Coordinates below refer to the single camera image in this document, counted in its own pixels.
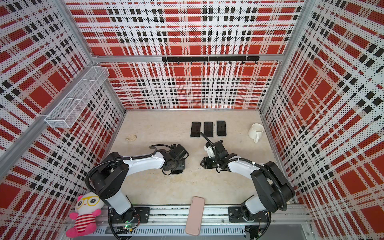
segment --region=perforated pegboard panel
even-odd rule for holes
[[[0,3],[0,155],[88,64],[52,0]]]
[[[265,117],[324,239],[384,238],[384,1],[317,1]]]
[[[124,107],[258,109],[277,61],[103,63]]]
[[[283,53],[304,0],[65,0],[93,54]]]
[[[0,239],[55,239],[121,118],[103,86],[71,129],[47,127],[0,183]]]

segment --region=pink phone case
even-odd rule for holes
[[[191,207],[188,213],[187,224],[185,225],[185,233],[198,236],[201,229],[201,221],[203,219],[205,200],[202,197],[193,197]]]

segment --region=mug handle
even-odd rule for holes
[[[254,142],[257,143],[259,141],[259,134],[256,134],[256,138],[254,139]]]

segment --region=plush toy head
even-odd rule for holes
[[[100,200],[99,196],[93,192],[89,192],[77,198],[74,210],[79,213],[79,215],[84,215],[91,214],[97,209],[101,209],[103,206],[104,202]]]

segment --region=plush toy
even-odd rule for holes
[[[74,227],[66,232],[67,237],[74,238],[88,235],[96,230],[95,217],[101,214],[104,202],[93,192],[89,192],[77,198],[75,212],[70,218],[75,221]]]

